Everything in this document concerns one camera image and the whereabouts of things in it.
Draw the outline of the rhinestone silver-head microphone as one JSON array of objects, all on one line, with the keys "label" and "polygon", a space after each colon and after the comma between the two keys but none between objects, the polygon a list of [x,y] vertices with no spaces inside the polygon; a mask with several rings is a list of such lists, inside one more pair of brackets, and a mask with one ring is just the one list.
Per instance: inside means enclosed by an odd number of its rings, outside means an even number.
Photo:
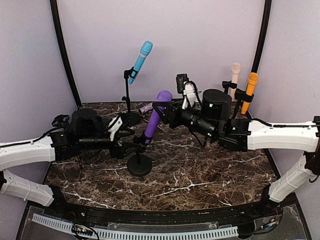
[{"label": "rhinestone silver-head microphone", "polygon": [[138,109],[138,111],[139,111],[140,114],[143,115],[143,114],[151,111],[152,109],[153,109],[153,103],[150,102],[149,104],[140,107],[140,108]]}]

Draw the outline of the purple microphone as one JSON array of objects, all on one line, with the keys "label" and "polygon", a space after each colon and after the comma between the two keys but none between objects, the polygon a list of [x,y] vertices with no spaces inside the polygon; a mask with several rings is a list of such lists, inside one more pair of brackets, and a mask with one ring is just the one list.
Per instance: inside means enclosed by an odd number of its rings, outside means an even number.
[{"label": "purple microphone", "polygon": [[[158,93],[155,101],[156,102],[170,102],[172,100],[172,93],[168,90],[162,90]],[[157,129],[158,123],[161,118],[158,113],[153,110],[149,119],[148,125],[141,136],[141,143],[145,146],[149,145],[153,139],[154,133]]]}]

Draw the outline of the black stand holding purple microphone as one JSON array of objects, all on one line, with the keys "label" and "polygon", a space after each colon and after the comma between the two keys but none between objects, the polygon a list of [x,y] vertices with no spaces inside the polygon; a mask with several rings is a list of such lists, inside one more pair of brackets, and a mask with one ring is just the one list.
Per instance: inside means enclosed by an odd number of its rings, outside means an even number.
[{"label": "black stand holding purple microphone", "polygon": [[152,161],[144,154],[151,140],[152,137],[148,137],[143,133],[141,136],[135,136],[133,143],[130,143],[129,153],[134,153],[134,155],[128,159],[126,166],[133,176],[142,177],[151,172],[153,168]]}]

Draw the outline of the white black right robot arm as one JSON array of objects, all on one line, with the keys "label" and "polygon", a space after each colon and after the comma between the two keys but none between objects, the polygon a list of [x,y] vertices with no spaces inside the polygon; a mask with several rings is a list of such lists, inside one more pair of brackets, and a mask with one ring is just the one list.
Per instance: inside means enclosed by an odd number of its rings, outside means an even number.
[{"label": "white black right robot arm", "polygon": [[203,92],[201,108],[184,106],[182,100],[156,101],[153,109],[162,122],[174,129],[185,126],[227,150],[246,152],[259,149],[303,151],[297,163],[266,188],[255,213],[266,217],[290,193],[320,174],[320,118],[301,123],[268,123],[261,119],[230,117],[232,99],[217,89]]}]

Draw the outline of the black tripod shock-mount stand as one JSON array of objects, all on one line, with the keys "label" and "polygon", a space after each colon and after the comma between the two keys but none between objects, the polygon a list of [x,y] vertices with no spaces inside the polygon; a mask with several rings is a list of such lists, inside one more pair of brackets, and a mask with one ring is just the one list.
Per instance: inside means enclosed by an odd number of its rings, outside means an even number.
[{"label": "black tripod shock-mount stand", "polygon": [[54,128],[58,128],[58,127],[63,128],[67,126],[69,123],[70,123],[70,116],[67,114],[60,114],[53,119],[51,125]]}]

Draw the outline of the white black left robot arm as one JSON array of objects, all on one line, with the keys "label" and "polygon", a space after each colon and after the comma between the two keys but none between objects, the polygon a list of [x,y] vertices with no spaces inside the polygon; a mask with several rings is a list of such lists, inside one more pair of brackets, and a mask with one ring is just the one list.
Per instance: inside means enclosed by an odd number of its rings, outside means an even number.
[{"label": "white black left robot arm", "polygon": [[67,218],[71,208],[59,199],[57,187],[19,177],[9,168],[64,161],[79,156],[85,150],[107,150],[116,159],[145,151],[137,143],[121,141],[121,138],[135,133],[127,127],[121,115],[104,123],[95,110],[83,108],[74,111],[71,116],[58,115],[51,125],[52,129],[38,138],[0,145],[0,192],[44,207],[50,206],[60,218]]}]

